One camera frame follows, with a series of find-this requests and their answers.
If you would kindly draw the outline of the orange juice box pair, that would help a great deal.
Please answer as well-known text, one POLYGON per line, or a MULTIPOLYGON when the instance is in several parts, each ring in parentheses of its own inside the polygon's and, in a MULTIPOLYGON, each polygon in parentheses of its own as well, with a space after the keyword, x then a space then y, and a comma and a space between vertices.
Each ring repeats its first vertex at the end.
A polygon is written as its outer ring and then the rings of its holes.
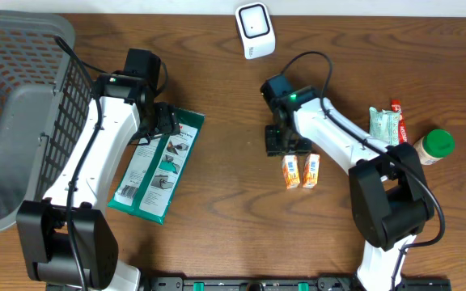
POLYGON ((314 188, 319 179, 320 156, 309 154, 305 159, 303 171, 303 187, 314 188))

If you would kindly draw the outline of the green white wipes pack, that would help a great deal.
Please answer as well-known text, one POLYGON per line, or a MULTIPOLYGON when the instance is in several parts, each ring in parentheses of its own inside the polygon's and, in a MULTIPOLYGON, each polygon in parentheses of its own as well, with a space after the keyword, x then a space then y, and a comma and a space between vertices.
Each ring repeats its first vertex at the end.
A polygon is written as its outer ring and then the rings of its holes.
POLYGON ((180 133, 137 145, 108 207, 162 225, 205 114, 176 109, 180 133))

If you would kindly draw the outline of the light teal snack packet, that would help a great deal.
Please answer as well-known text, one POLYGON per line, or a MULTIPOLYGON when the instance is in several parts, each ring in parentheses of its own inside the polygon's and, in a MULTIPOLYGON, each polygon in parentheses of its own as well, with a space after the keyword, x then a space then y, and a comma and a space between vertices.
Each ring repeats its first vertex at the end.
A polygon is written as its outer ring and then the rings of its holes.
POLYGON ((370 135, 391 146, 400 144, 399 122, 401 111, 377 110, 370 107, 370 135))

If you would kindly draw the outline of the red snack packet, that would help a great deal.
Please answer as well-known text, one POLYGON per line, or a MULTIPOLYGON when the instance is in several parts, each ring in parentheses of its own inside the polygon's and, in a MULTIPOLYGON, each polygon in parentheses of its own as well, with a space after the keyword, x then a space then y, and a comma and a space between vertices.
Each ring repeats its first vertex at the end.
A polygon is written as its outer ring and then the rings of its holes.
POLYGON ((405 119, 402 114, 402 107, 401 102, 398 99, 393 99, 391 101, 391 108, 394 112, 399 113, 399 121, 398 121, 398 137, 400 143, 405 143, 408 141, 407 131, 405 126, 405 119))

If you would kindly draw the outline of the green lid white jar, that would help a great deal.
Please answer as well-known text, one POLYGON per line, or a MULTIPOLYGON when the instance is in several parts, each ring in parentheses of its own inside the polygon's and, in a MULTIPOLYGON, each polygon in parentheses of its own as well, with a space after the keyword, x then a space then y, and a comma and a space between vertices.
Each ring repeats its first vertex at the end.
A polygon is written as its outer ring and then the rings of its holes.
POLYGON ((450 155, 455 149, 453 136, 444 129, 434 129, 413 145, 422 165, 432 165, 450 155))

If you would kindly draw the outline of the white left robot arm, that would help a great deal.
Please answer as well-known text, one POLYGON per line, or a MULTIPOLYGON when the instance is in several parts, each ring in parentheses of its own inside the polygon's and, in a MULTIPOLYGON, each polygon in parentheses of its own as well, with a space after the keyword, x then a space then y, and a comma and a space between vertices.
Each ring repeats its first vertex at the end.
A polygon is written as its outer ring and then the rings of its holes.
POLYGON ((119 259, 105 218, 126 146, 179 133, 175 108, 156 101, 166 66, 132 48, 123 70, 91 84, 89 113, 67 164, 39 201, 24 201, 16 224, 28 276, 48 290, 137 290, 141 271, 119 259))

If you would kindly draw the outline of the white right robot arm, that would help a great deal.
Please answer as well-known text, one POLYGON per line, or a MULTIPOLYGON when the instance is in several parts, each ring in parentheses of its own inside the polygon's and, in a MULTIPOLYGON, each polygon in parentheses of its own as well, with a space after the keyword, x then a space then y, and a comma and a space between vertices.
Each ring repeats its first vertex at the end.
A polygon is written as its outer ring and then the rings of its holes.
POLYGON ((365 239, 356 278, 365 290, 394 290, 408 245, 434 216, 434 203, 416 150, 372 137, 340 114, 319 90, 295 90, 283 74, 267 79, 261 95, 273 113, 270 155, 298 153, 305 140, 348 175, 351 211, 365 239))

